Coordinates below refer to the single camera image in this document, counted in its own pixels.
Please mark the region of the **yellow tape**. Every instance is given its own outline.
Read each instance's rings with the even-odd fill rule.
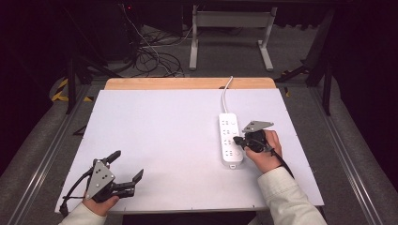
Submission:
[[[58,89],[56,90],[56,93],[52,98],[52,101],[56,100],[69,101],[68,97],[61,96],[67,84],[68,84],[68,78],[64,78],[64,80],[59,84]],[[85,97],[84,101],[94,101],[94,97]]]

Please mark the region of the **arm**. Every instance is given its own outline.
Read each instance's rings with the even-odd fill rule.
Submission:
[[[119,197],[117,196],[102,203],[96,203],[91,199],[83,199],[59,225],[102,225],[105,223],[108,210],[118,200]]]
[[[278,155],[282,147],[273,130],[265,130],[266,138]],[[308,201],[307,195],[290,176],[281,162],[271,153],[255,153],[245,148],[246,155],[263,173],[258,184],[275,224],[326,224],[319,211]]]
[[[275,224],[326,224],[285,168],[263,174],[258,184]]]

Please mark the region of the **white tabletop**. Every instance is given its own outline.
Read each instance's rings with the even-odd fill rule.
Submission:
[[[278,132],[283,158],[314,205],[323,205],[313,173],[279,89],[229,89],[230,113],[242,130],[269,121]],[[103,90],[70,168],[55,212],[94,158],[121,150],[111,164],[117,183],[144,169],[135,196],[111,209],[120,214],[259,210],[267,208],[257,185],[261,173],[244,158],[230,170],[222,164],[218,115],[222,90]],[[74,191],[84,193],[85,181]],[[69,200],[69,210],[80,200]]]

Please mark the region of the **black cable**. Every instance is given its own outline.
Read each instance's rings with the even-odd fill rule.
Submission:
[[[72,197],[70,197],[71,193],[73,192],[73,190],[89,175],[91,175],[93,173],[93,168],[90,168],[90,170],[88,170],[87,172],[85,172],[78,181],[76,181],[76,183],[72,186],[72,188],[69,190],[68,194],[66,196],[63,197],[64,201],[62,202],[61,206],[59,206],[59,212],[62,214],[62,216],[65,218],[68,216],[69,214],[69,210],[68,210],[68,206],[67,206],[67,201],[69,199],[71,199]]]

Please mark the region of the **power strip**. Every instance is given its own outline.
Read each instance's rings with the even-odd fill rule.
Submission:
[[[219,122],[222,143],[222,164],[235,169],[243,161],[243,152],[240,146],[234,142],[234,137],[239,136],[237,116],[233,113],[221,113],[219,115]]]

